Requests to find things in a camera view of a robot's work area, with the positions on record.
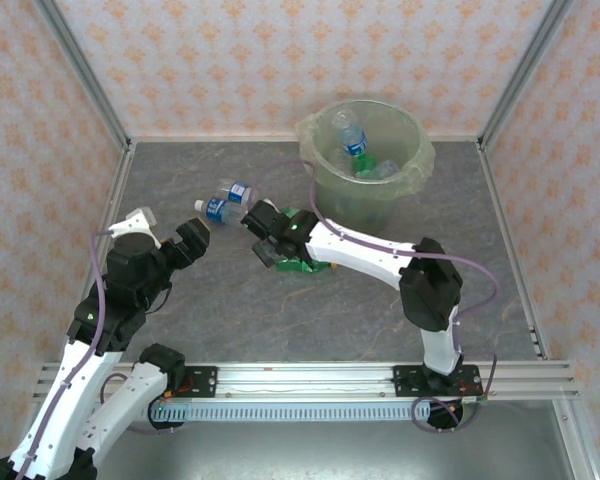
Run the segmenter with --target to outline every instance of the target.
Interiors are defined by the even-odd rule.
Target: gray marble floor
[[[502,294],[464,318],[465,351],[495,351],[503,360],[535,358],[527,322],[472,143],[435,144],[437,157],[426,188],[397,202],[379,236],[439,241],[447,253],[485,264]],[[140,143],[122,198],[120,217],[150,206],[159,238],[195,216],[193,203],[212,196],[228,176],[257,182],[278,206],[308,207],[309,178],[298,166],[296,143]],[[126,360],[161,342],[189,362],[420,361],[416,327],[404,318],[398,293],[360,273],[338,268],[315,275],[266,269],[251,252],[255,237],[240,228],[213,225],[207,254],[173,276],[166,306],[148,317]],[[459,266],[461,308],[491,291],[479,272]]]

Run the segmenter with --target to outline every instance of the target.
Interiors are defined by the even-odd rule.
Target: trash bin
[[[327,159],[340,147],[331,121],[351,109],[366,138],[366,154],[377,162],[391,159],[401,170],[383,180],[357,179]],[[365,233],[377,233],[389,222],[395,200],[421,190],[433,172],[435,150],[420,122],[409,112],[372,100],[334,103],[296,124],[300,157],[317,168],[316,203],[335,222]]]

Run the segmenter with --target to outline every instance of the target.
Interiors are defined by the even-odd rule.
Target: blue bottle label
[[[226,200],[220,200],[219,198],[212,198],[209,200],[206,211],[207,218],[222,223],[222,211],[226,204]]]
[[[358,143],[354,143],[351,145],[343,145],[343,147],[349,152],[349,155],[355,157],[364,152],[365,148],[367,148],[367,137],[364,132],[361,132],[361,138]]]
[[[242,203],[242,197],[247,191],[247,187],[244,183],[236,182],[231,185],[229,189],[229,201],[234,203]]]

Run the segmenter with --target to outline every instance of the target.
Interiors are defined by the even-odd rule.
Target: patterned wallpaper
[[[127,132],[290,135],[348,97],[484,127],[550,0],[60,0]]]
[[[117,159],[34,2],[0,1],[0,457],[58,359]]]
[[[489,152],[540,321],[600,450],[600,0],[579,0]]]

